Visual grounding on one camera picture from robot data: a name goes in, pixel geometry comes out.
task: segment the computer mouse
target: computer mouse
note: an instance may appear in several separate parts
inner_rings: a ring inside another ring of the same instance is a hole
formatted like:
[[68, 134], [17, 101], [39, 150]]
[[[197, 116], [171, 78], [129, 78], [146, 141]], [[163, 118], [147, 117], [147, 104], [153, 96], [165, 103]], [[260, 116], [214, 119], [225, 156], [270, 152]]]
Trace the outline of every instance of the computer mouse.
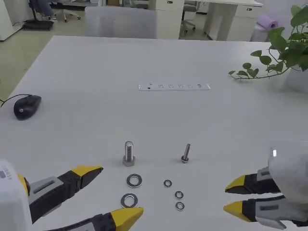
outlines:
[[37, 112], [42, 98], [38, 95], [29, 95], [16, 101], [14, 114], [18, 120], [26, 120]]

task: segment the purple object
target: purple object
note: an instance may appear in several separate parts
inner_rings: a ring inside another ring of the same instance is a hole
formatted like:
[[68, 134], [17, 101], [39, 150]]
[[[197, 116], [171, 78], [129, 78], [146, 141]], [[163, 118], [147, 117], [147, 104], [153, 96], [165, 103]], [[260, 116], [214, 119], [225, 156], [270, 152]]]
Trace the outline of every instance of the purple object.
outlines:
[[268, 17], [266, 14], [261, 15], [258, 18], [257, 23], [267, 30], [275, 29], [278, 27], [278, 22]]

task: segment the flat washer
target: flat washer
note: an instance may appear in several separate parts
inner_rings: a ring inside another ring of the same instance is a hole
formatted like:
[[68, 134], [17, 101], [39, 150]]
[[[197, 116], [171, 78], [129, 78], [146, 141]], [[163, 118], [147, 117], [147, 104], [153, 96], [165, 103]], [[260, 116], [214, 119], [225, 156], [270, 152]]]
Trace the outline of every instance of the flat washer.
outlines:
[[176, 191], [174, 196], [178, 199], [181, 200], [184, 197], [184, 193], [182, 193], [181, 191]]
[[[138, 179], [138, 183], [137, 183], [137, 184], [132, 184], [132, 183], [130, 183], [130, 179], [132, 179], [132, 178], [137, 178], [137, 179]], [[141, 185], [141, 183], [142, 183], [142, 178], [141, 178], [140, 175], [134, 173], [134, 174], [131, 174], [131, 175], [129, 175], [129, 176], [127, 177], [126, 183], [127, 183], [127, 185], [128, 185], [129, 187], [135, 189], [135, 188], [138, 188], [138, 187]]]
[[[131, 197], [131, 198], [134, 199], [134, 203], [131, 206], [128, 206], [128, 205], [125, 204], [125, 199], [128, 198], [128, 197]], [[137, 204], [138, 204], [138, 197], [133, 193], [127, 193], [124, 196], [122, 196], [122, 198], [121, 198], [121, 205], [122, 205], [123, 208], [134, 208], [134, 207], [137, 206]]]
[[178, 211], [183, 211], [185, 208], [185, 205], [182, 202], [177, 202], [175, 204], [175, 208], [177, 208]]
[[172, 181], [171, 181], [171, 180], [165, 180], [165, 181], [164, 181], [164, 186], [165, 186], [166, 188], [170, 188], [170, 187], [172, 186]]

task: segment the hex head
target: hex head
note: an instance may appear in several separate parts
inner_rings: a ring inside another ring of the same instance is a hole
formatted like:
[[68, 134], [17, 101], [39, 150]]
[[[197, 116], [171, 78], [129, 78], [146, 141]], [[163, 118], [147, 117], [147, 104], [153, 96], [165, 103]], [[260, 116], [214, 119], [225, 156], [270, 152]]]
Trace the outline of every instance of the hex head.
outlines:
[[189, 158], [187, 157], [187, 160], [184, 160], [184, 156], [182, 156], [181, 161], [186, 164], [189, 161]]
[[125, 156], [123, 157], [123, 165], [125, 165], [126, 167], [131, 167], [135, 165], [135, 157], [133, 156], [132, 161], [127, 162]]

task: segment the small screw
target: small screw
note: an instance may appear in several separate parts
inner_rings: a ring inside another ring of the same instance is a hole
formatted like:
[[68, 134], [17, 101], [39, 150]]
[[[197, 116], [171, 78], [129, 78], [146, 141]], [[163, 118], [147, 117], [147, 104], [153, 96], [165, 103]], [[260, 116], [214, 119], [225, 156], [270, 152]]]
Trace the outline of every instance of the small screw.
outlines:
[[189, 161], [188, 153], [189, 153], [190, 148], [191, 148], [191, 145], [188, 143], [188, 144], [186, 145], [185, 153], [184, 153], [184, 155], [183, 155], [182, 158], [181, 158], [181, 161], [182, 161], [183, 163], [185, 163], [185, 164]]

